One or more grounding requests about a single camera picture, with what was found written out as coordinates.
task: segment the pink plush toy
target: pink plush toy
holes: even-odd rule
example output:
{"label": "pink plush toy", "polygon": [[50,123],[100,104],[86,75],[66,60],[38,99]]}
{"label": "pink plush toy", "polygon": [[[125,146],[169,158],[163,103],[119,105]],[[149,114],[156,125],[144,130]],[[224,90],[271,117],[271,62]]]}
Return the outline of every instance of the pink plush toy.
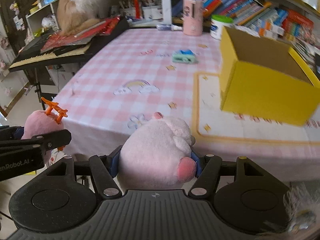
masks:
{"label": "pink plush toy", "polygon": [[[61,109],[58,106],[58,103],[51,102],[46,100],[45,98],[41,98],[44,103],[46,103],[49,107],[47,110],[37,110],[34,111],[31,115],[28,116],[26,123],[24,125],[24,133],[21,139],[31,139],[32,136],[38,134],[44,134],[54,131],[63,130],[63,123],[61,122],[63,117],[67,116],[67,111]],[[52,113],[51,111],[55,109],[59,116]],[[51,157],[51,150],[46,151],[44,156],[44,163],[47,163]]]}
{"label": "pink plush toy", "polygon": [[120,186],[123,190],[180,188],[196,173],[190,145],[191,133],[185,121],[156,112],[121,149]]}

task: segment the white container with green lid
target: white container with green lid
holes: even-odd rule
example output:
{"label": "white container with green lid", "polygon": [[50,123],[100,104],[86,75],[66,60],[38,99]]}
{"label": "white container with green lid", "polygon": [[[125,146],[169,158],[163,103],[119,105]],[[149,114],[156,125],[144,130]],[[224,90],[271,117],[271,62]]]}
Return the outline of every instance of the white container with green lid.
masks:
{"label": "white container with green lid", "polygon": [[222,15],[212,15],[211,16],[211,37],[221,40],[222,28],[223,26],[231,27],[233,24],[233,19],[230,17]]}

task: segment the pink canister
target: pink canister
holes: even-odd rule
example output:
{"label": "pink canister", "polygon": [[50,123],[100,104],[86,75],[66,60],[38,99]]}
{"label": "pink canister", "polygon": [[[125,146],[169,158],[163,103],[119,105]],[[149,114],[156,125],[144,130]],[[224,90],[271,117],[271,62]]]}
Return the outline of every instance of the pink canister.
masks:
{"label": "pink canister", "polygon": [[203,1],[183,0],[183,33],[190,36],[202,34]]}

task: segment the orange and white cat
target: orange and white cat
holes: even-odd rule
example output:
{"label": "orange and white cat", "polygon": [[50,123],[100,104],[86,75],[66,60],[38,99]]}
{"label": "orange and white cat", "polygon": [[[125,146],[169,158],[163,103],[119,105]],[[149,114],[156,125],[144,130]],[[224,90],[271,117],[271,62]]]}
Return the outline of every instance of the orange and white cat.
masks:
{"label": "orange and white cat", "polygon": [[75,35],[100,22],[96,18],[100,0],[60,0],[57,18],[60,36]]}

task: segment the cloud print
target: cloud print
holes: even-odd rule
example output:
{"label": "cloud print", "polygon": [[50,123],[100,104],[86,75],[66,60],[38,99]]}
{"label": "cloud print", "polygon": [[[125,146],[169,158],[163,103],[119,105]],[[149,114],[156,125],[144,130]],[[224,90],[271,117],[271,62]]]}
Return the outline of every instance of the cloud print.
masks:
{"label": "cloud print", "polygon": [[156,86],[151,86],[151,85],[145,85],[142,88],[140,88],[140,90],[139,90],[140,93],[156,93],[159,91],[160,91],[159,88],[157,88]]}
{"label": "cloud print", "polygon": [[126,87],[120,87],[117,90],[113,91],[114,95],[126,95],[132,93],[132,90],[130,88]]}

